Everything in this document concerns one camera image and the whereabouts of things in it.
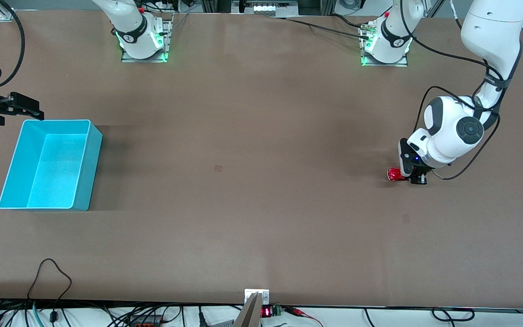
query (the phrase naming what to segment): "green cable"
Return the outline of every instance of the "green cable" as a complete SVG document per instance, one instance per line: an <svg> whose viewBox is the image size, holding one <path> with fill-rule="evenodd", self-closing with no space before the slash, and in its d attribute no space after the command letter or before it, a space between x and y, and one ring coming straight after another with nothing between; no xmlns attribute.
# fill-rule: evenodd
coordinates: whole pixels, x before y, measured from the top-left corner
<svg viewBox="0 0 523 327"><path fill-rule="evenodd" d="M41 319L39 318L38 311L35 309L35 301L34 304L31 306L31 310L34 311L35 320L38 322L39 327L44 327Z"/></svg>

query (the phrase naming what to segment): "blue bin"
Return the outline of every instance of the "blue bin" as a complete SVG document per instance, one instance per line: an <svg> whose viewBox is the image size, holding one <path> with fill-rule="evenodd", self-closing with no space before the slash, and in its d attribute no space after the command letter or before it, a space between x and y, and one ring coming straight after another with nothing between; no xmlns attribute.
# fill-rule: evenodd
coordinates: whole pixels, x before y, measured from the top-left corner
<svg viewBox="0 0 523 327"><path fill-rule="evenodd" d="M0 209L86 211L102 133L90 120L25 120Z"/></svg>

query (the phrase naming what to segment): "white surface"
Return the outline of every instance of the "white surface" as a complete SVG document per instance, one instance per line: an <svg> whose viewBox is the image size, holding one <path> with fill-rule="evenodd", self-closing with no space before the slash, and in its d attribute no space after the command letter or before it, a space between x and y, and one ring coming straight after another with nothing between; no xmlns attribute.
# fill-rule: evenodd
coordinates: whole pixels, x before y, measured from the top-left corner
<svg viewBox="0 0 523 327"><path fill-rule="evenodd" d="M203 307L203 314L209 325L235 319L239 311L232 307ZM302 308L302 310L319 319L324 327L370 327L366 320L365 311L359 308ZM124 309L112 309L114 314L124 314ZM167 310L164 318L172 319L178 312L178 307ZM198 327L199 317L197 307L185 307L185 322L187 327ZM42 310L40 319L45 327L50 327L48 322L50 310ZM449 323L440 322L433 318L430 311L415 310L383 310L369 309L372 322L376 327L448 327ZM111 323L110 317L101 309L67 309L66 315L70 319L72 327L105 327ZM469 314L454 312L453 318L463 318ZM56 327L67 327L62 312L58 310L58 321ZM37 323L31 310L28 311L28 321L31 327ZM264 318L261 320L265 327L273 327L287 323L284 327L320 327L311 319L299 318L289 314L282 316ZM181 316L175 321L166 323L162 327L182 327ZM477 312L475 319L469 322L457 322L457 327L523 327L523 314L502 314L490 312ZM23 311L19 312L13 319L12 327L25 327Z"/></svg>

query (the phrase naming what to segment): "brown tabletop surface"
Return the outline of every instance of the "brown tabletop surface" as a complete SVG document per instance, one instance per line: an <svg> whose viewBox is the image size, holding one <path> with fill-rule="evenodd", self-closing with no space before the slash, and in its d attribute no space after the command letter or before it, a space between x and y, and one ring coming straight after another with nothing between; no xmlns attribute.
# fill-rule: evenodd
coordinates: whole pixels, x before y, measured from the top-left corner
<svg viewBox="0 0 523 327"><path fill-rule="evenodd" d="M523 308L523 57L477 161L413 186L386 169L423 93L469 94L481 66L413 45L408 68L362 67L356 39L243 15L191 15L168 63L121 64L102 12L19 15L25 59L0 94L90 119L104 140L90 211L0 210L0 297L25 297L52 257L74 280L67 298L241 302L269 288L290 304ZM417 34L472 56L451 19ZM18 53L2 23L4 76ZM0 191L22 121L0 127ZM66 287L52 265L40 282L34 297Z"/></svg>

